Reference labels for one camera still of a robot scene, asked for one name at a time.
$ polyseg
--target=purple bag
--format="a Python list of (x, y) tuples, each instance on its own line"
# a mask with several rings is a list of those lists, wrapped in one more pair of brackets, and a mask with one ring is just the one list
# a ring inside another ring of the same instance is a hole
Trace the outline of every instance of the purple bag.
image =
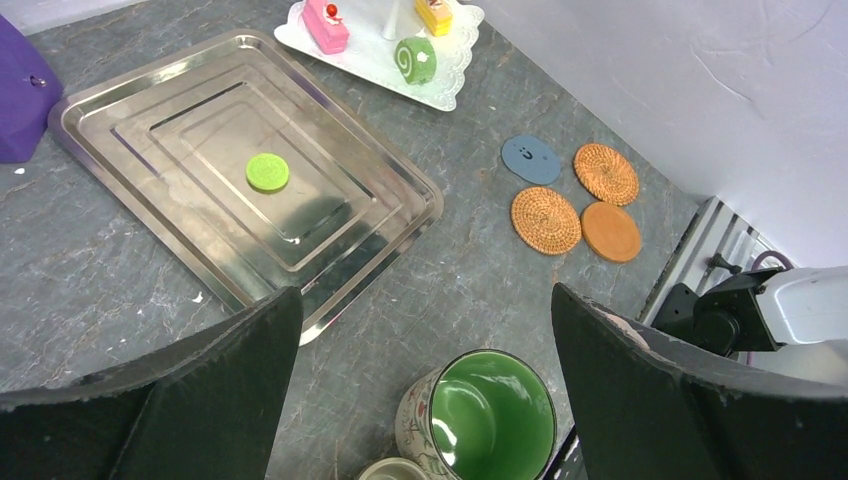
[(32, 157), (61, 96), (62, 85), (38, 50), (0, 15), (0, 163)]

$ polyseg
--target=ceramic mug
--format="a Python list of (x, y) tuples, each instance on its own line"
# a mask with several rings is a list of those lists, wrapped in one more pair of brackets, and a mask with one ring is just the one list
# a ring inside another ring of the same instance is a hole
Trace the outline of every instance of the ceramic mug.
[(418, 380), (395, 417), (398, 450), (434, 480), (533, 480), (554, 452), (545, 383), (498, 350), (474, 350)]

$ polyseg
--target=green coaster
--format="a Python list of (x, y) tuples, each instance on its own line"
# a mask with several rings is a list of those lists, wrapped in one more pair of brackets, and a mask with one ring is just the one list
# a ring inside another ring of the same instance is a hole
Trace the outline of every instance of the green coaster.
[(247, 183), (263, 192), (273, 192), (286, 186), (289, 166), (273, 153), (260, 153), (247, 162)]

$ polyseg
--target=white plate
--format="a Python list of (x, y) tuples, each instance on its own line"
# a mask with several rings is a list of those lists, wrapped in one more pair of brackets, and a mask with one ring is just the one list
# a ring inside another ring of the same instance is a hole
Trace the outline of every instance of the white plate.
[[(338, 15), (350, 31), (344, 52), (325, 55), (300, 18), (304, 2), (292, 5), (288, 23), (274, 30), (274, 36), (283, 45), (315, 57), (334, 67), (352, 73), (384, 88), (417, 100), (438, 110), (449, 112), (456, 108), (456, 94), (465, 84), (465, 69), (471, 63), (471, 47), (480, 36), (478, 26), (483, 21), (483, 9), (473, 5), (460, 5), (456, 0), (447, 2), (453, 12), (451, 31), (433, 37), (424, 21), (415, 12), (413, 0), (402, 0), (398, 14), (397, 39), (386, 40), (381, 35), (389, 17), (391, 1), (364, 2), (362, 0), (335, 0)], [(395, 65), (397, 43), (412, 37), (422, 29), (436, 51), (438, 67), (433, 80), (424, 85), (409, 85)]]

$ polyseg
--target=terracotta coaster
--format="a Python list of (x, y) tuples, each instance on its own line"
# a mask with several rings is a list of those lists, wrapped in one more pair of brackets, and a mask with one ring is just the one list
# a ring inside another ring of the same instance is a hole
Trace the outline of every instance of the terracotta coaster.
[(639, 195), (639, 177), (623, 155), (599, 143), (577, 150), (574, 171), (586, 190), (604, 202), (624, 206)]
[(580, 218), (562, 195), (545, 187), (523, 190), (512, 201), (512, 226), (534, 250), (561, 255), (580, 241)]
[(636, 222), (620, 207), (595, 202), (583, 211), (583, 236), (599, 257), (615, 263), (636, 258), (642, 249), (642, 235)]

